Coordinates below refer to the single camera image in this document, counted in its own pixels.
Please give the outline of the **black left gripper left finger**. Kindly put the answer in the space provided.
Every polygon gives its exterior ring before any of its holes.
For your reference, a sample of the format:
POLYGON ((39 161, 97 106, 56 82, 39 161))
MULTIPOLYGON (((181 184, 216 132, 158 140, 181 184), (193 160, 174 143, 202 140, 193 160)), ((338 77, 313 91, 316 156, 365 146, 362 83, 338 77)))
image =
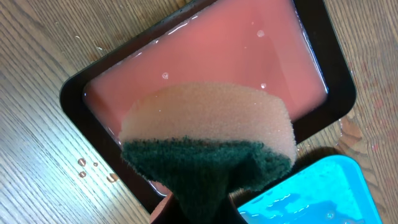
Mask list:
POLYGON ((168 194, 150 215, 150 224, 184 224, 187 218, 183 214, 173 193, 168 194))

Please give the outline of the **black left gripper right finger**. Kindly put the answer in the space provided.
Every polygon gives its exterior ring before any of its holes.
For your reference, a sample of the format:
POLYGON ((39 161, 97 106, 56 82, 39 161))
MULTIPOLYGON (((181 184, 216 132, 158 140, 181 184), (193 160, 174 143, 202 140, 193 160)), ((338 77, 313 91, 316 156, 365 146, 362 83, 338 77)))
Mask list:
POLYGON ((222 200, 217 211, 217 224, 247 224, 230 196, 222 200))

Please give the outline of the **dark green sponge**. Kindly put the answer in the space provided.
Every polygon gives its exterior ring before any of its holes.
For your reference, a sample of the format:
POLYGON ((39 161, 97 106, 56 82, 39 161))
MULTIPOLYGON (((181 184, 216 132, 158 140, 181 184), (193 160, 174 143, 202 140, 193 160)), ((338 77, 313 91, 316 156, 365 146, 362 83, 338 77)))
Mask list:
POLYGON ((169 189, 192 223, 211 223, 237 190, 290 172, 296 142, 283 101, 230 83, 186 83, 136 101, 122 121, 122 158, 169 189))

